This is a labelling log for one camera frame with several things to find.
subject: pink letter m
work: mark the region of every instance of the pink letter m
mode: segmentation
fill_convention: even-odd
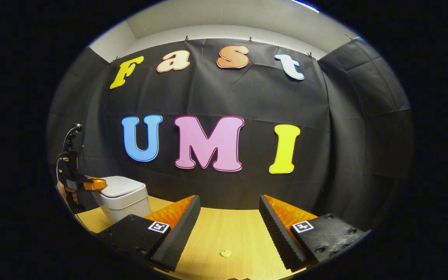
[[[191,169],[196,163],[191,159],[191,149],[201,168],[207,168],[217,150],[215,170],[235,172],[241,170],[238,161],[238,135],[244,125],[241,117],[221,117],[207,138],[196,117],[178,117],[174,124],[179,128],[179,158],[176,166]]]

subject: white lid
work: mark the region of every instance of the white lid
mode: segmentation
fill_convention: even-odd
[[[146,185],[120,176],[105,177],[107,187],[98,191],[103,204],[110,209],[124,209],[148,197]]]
[[[141,182],[121,176],[105,177],[102,179],[107,182],[107,187],[100,190],[100,193],[106,197],[119,197],[146,187]]]

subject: white box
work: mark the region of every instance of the white box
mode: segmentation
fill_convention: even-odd
[[[93,195],[112,224],[129,214],[139,217],[151,214],[145,184],[120,176],[102,179],[107,182],[107,187],[93,192]]]

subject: wooden table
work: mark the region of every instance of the wooden table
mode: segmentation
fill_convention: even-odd
[[[172,203],[151,196],[148,202],[151,211]],[[95,233],[112,225],[100,208],[78,217]],[[231,255],[222,257],[226,249]],[[293,273],[285,269],[258,210],[202,207],[176,271],[166,274],[182,280],[277,280]]]

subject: white wall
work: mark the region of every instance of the white wall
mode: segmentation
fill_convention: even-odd
[[[99,36],[89,47],[106,61],[112,62],[117,56],[123,57],[135,40],[129,24],[123,21]]]
[[[312,56],[316,59],[320,59],[327,54],[325,51],[305,42],[276,32],[246,26],[212,24],[181,27],[148,35],[135,40],[130,47],[124,51],[123,55],[119,55],[119,57],[161,44],[184,41],[186,36],[188,36],[190,40],[221,38],[249,40],[249,38],[252,37],[252,41],[255,42],[281,46],[304,54],[312,53]]]

